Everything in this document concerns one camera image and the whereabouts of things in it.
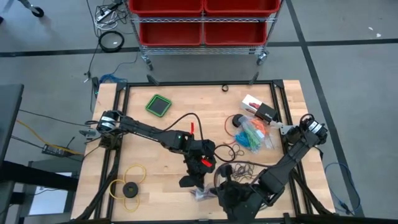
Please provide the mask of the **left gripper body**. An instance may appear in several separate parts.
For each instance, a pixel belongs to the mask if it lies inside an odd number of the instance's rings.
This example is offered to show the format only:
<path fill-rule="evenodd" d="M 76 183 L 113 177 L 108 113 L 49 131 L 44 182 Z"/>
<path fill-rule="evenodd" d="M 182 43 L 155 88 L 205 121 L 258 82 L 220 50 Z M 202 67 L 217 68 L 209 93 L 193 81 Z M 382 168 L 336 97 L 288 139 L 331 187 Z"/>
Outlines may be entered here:
<path fill-rule="evenodd" d="M 191 178 L 202 179 L 212 173 L 216 165 L 215 143 L 209 139 L 193 140 L 184 155 L 184 163 Z"/>

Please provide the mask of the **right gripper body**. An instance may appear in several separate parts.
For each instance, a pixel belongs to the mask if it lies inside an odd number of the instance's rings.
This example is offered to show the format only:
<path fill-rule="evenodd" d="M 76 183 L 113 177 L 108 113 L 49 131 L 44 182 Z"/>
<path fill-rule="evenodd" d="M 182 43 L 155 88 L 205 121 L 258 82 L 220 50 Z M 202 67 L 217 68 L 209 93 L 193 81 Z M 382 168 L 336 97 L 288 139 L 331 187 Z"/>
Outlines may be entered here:
<path fill-rule="evenodd" d="M 263 198 L 249 184 L 223 182 L 216 188 L 219 205 L 228 220 L 254 220 Z"/>

